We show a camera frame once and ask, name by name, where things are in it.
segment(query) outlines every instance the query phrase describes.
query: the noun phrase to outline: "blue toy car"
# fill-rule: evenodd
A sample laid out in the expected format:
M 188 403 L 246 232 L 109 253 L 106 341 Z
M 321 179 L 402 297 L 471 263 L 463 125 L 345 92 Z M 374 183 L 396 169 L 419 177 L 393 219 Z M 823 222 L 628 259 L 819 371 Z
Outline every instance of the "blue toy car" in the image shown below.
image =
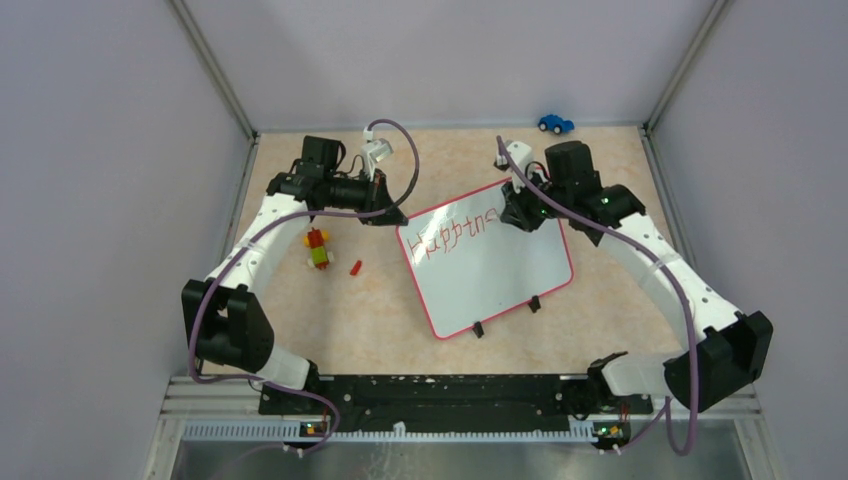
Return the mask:
M 563 120 L 559 115 L 545 115 L 539 119 L 539 130 L 543 132 L 551 130 L 557 135 L 561 133 L 568 133 L 574 130 L 574 122 L 571 120 Z

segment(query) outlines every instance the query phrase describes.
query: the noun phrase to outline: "red border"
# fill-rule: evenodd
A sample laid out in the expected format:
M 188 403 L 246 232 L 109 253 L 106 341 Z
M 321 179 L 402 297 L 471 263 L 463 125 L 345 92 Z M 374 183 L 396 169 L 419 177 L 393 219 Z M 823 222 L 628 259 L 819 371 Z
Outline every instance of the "red border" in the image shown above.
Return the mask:
M 413 218 L 424 215 L 427 212 L 432 212 L 433 210 L 435 210 L 437 208 L 442 208 L 449 203 L 453 203 L 453 202 L 456 202 L 458 200 L 462 200 L 463 198 L 474 195 L 475 193 L 480 193 L 483 190 L 488 190 L 488 189 L 490 189 L 490 188 L 492 188 L 496 185 L 506 183 L 508 180 L 509 180 L 508 178 L 505 178 L 503 180 L 498 180 L 497 182 L 486 185 L 485 187 L 480 187 L 480 188 L 478 188 L 476 190 L 472 190 L 472 191 L 470 191 L 470 192 L 468 192 L 464 195 L 460 195 L 456 198 L 447 200 L 445 202 L 434 205 L 430 208 L 421 210 L 418 213 L 414 213 L 414 214 L 410 215 L 409 219 L 412 220 Z M 558 222 L 559 222 L 559 231 L 562 234 L 562 245 L 565 247 L 565 256 L 568 258 L 568 268 L 571 269 L 571 278 L 567 282 L 563 283 L 562 285 L 554 287 L 554 288 L 548 290 L 547 292 L 540 293 L 539 294 L 540 297 L 543 297 L 543 296 L 545 296 L 545 295 L 547 295 L 551 292 L 559 290 L 560 288 L 567 287 L 568 285 L 571 285 L 571 282 L 574 281 L 574 277 L 576 276 L 576 273 L 574 272 L 574 264 L 571 262 L 571 252 L 568 250 L 568 241 L 565 239 L 565 229 L 562 227 L 562 222 L 559 221 L 559 220 L 558 220 Z M 440 337 L 436 333 L 436 329 L 433 327 L 433 319 L 430 317 L 430 311 L 427 310 L 427 304 L 424 302 L 424 296 L 421 294 L 421 287 L 418 285 L 418 280 L 416 280 L 415 273 L 412 271 L 412 263 L 409 262 L 409 255 L 406 254 L 406 247 L 404 247 L 403 240 L 400 238 L 400 227 L 395 228 L 395 236 L 397 237 L 398 245 L 400 245 L 401 251 L 403 252 L 403 258 L 406 260 L 406 267 L 409 269 L 409 274 L 412 276 L 412 281 L 415 283 L 415 290 L 418 292 L 418 300 L 421 302 L 421 306 L 424 307 L 424 313 L 427 314 L 427 322 L 430 324 L 430 331 L 433 332 L 433 336 L 438 338 L 439 340 L 447 340 L 449 338 L 452 338 L 452 337 L 459 335 L 460 333 L 467 332 L 468 330 L 471 330 L 472 328 L 474 328 L 474 326 L 472 325 L 472 326 L 464 328 L 464 329 L 462 329 L 458 332 L 452 333 L 452 334 L 448 335 L 447 337 Z M 511 311 L 513 311 L 513 310 L 515 310 L 519 307 L 523 307 L 525 305 L 527 305 L 527 303 L 519 303 L 517 305 L 514 305 L 512 307 L 507 308 L 506 310 L 502 311 L 501 313 L 496 313 L 489 318 L 486 318 L 484 320 L 480 320 L 480 323 L 488 322 L 489 320 L 491 320 L 495 317 L 499 317 L 499 316 L 501 316 L 505 313 L 511 312 Z

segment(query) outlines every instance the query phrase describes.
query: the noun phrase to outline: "red handwriting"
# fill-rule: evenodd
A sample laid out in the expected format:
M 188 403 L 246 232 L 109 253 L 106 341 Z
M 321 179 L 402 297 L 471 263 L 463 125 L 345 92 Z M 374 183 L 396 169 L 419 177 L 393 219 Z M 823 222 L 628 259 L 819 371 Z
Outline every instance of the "red handwriting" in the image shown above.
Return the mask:
M 440 225 L 438 234 L 433 235 L 427 245 L 424 245 L 424 239 L 421 238 L 420 233 L 416 234 L 418 237 L 417 243 L 413 244 L 409 239 L 406 239 L 406 245 L 409 247 L 411 255 L 415 255 L 416 249 L 423 246 L 427 260 L 430 260 L 430 257 L 438 250 L 448 253 L 458 248 L 459 239 L 463 236 L 474 238 L 485 233 L 486 224 L 497 221 L 497 219 L 498 211 L 494 208 L 490 208 L 483 215 L 477 215 L 474 218 L 466 215 L 464 223 L 461 220 L 460 223 L 457 223 L 456 219 L 451 218 L 450 225 L 447 223 Z

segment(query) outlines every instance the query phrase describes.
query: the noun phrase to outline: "table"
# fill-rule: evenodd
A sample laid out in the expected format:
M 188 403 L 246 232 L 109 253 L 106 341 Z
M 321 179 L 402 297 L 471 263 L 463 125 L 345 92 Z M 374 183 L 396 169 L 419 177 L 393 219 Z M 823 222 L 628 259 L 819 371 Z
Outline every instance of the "table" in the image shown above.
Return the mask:
M 343 169 L 359 151 L 362 133 L 308 133 L 339 139 L 348 150 Z M 487 185 L 505 174 L 492 167 L 495 135 L 531 145 L 537 160 L 558 142 L 579 139 L 592 149 L 604 185 L 621 183 L 645 204 L 670 238 L 638 130 L 585 127 L 554 136 L 535 128 L 412 130 L 421 156 L 407 215 Z M 307 133 L 263 134 L 250 177 L 236 238 L 253 220 L 268 182 L 300 156 Z M 395 154 L 380 164 L 397 198 L 412 173 L 412 154 L 403 136 L 379 128 Z M 309 251 L 299 240 L 289 251 L 261 299 L 276 343 L 318 364 L 328 374 L 578 373 L 616 351 L 679 349 L 670 327 L 627 272 L 597 251 L 584 234 L 566 227 L 575 271 L 567 287 L 542 298 L 542 309 L 518 309 L 485 324 L 485 336 L 467 333 L 435 338 L 397 243 L 394 227 L 366 227 L 356 220 L 318 217 L 329 231 L 334 264 L 307 266 Z M 362 268 L 349 275 L 357 260 Z M 207 365 L 206 373 L 230 372 Z

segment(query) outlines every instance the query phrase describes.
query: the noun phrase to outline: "metal frame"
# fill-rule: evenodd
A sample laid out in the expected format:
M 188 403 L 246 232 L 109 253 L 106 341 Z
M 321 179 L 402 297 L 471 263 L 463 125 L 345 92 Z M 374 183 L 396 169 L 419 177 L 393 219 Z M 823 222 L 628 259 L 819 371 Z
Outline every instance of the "metal frame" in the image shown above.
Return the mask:
M 188 41 L 194 48 L 222 101 L 238 122 L 245 136 L 251 139 L 250 152 L 242 173 L 238 198 L 233 207 L 227 238 L 222 250 L 223 256 L 230 249 L 235 238 L 260 137 L 238 101 L 230 82 L 206 42 L 185 0 L 167 0 L 167 3 L 172 7 L 175 17 L 184 29 Z M 640 127 L 645 154 L 662 208 L 666 214 L 674 245 L 686 261 L 693 266 L 696 265 L 696 258 L 687 241 L 682 215 L 678 210 L 677 202 L 668 183 L 666 166 L 654 142 L 653 132 L 662 121 L 669 104 L 675 98 L 692 66 L 699 58 L 704 45 L 714 33 L 721 19 L 727 14 L 732 3 L 732 0 L 714 1 L 650 117 Z M 259 415 L 259 395 L 244 381 L 200 385 L 195 384 L 188 377 L 174 377 L 168 386 L 159 415 L 159 423 L 150 447 L 144 478 L 148 480 L 171 478 L 172 471 L 177 463 L 177 453 L 183 434 L 193 421 L 212 422 L 212 424 L 215 422 L 230 422 L 229 424 L 232 424 L 233 421 L 259 421 L 269 424 L 279 422 L 280 420 L 277 417 Z M 661 408 L 662 402 L 662 399 L 655 399 L 654 408 Z M 592 420 L 615 420 L 606 417 L 603 415 L 593 416 Z M 649 417 L 632 415 L 635 420 L 645 420 Z M 688 418 L 688 410 L 675 402 L 672 408 L 672 418 L 684 420 Z M 699 415 L 699 418 L 704 421 L 734 421 L 753 480 L 772 478 L 782 480 L 786 478 L 783 473 L 782 462 L 776 454 L 753 387 L 746 387 L 716 404 L 707 412 Z

